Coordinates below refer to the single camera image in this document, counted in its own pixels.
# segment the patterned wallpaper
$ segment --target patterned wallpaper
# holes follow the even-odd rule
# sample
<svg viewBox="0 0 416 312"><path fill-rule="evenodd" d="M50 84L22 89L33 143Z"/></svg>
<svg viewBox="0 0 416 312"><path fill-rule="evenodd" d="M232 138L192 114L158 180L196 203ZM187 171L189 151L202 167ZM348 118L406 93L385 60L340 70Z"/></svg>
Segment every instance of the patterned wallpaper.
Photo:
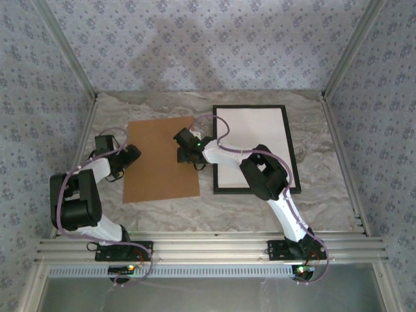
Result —
<svg viewBox="0 0 416 312"><path fill-rule="evenodd" d="M98 91L322 90L368 0L48 0Z"/></svg>
<svg viewBox="0 0 416 312"><path fill-rule="evenodd" d="M416 3L388 0L331 100L374 235L416 311Z"/></svg>
<svg viewBox="0 0 416 312"><path fill-rule="evenodd" d="M0 311L14 310L39 238L49 176L68 169L90 100L30 0L0 1Z"/></svg>

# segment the gray marble table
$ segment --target gray marble table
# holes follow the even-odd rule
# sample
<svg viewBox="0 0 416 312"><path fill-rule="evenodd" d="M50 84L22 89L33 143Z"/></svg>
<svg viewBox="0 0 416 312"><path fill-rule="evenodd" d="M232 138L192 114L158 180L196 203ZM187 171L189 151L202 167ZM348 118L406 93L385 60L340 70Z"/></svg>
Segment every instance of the gray marble table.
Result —
<svg viewBox="0 0 416 312"><path fill-rule="evenodd" d="M318 92L238 91L99 94L84 154L94 136L131 120L199 115L213 105L286 105L302 186L294 194L300 213L314 230L359 231ZM212 121L196 126L211 135ZM121 133L116 138L123 140ZM254 195L214 195L213 171L199 173L201 196L123 204L123 180L98 184L103 212L131 231L282 231L267 203Z"/></svg>

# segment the brown cardboard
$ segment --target brown cardboard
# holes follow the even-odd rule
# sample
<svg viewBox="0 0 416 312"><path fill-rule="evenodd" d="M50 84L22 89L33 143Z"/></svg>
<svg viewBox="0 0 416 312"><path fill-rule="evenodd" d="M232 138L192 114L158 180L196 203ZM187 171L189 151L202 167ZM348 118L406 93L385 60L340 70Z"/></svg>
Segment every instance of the brown cardboard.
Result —
<svg viewBox="0 0 416 312"><path fill-rule="evenodd" d="M191 164L177 163L173 139L193 120L188 116L129 122L128 143L142 155L125 171L124 203L200 195L198 172Z"/></svg>

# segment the black frame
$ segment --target black frame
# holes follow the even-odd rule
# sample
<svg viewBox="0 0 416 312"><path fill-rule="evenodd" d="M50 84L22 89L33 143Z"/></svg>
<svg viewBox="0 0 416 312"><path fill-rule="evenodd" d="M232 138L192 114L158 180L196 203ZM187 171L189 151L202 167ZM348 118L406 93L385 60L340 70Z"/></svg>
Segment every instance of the black frame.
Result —
<svg viewBox="0 0 416 312"><path fill-rule="evenodd" d="M284 105L213 105L214 115L216 115L216 109L281 109L281 113L283 115L283 123L285 125L287 147L289 149L289 155L291 156L293 179L295 184L295 187L291 187L291 193L301 193L302 188L300 187L298 167L296 165L296 157L294 156L291 130L289 128L286 107ZM216 132L216 123L217 119L213 118L213 135L215 139L218 138ZM218 165L214 164L214 194L251 194L251 192L250 188L248 187L218 187Z"/></svg>

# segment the floral wallpaper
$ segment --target floral wallpaper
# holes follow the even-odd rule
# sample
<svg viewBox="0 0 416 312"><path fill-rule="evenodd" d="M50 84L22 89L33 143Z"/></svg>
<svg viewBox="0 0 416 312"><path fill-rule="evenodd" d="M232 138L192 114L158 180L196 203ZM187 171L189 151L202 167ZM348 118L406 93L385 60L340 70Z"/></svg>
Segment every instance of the floral wallpaper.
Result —
<svg viewBox="0 0 416 312"><path fill-rule="evenodd" d="M69 168L90 100L29 0L0 11L0 311L13 311L51 230L49 177Z"/></svg>
<svg viewBox="0 0 416 312"><path fill-rule="evenodd" d="M368 0L48 0L97 91L322 90Z"/></svg>
<svg viewBox="0 0 416 312"><path fill-rule="evenodd" d="M416 311L416 3L387 0L331 100L374 235Z"/></svg>

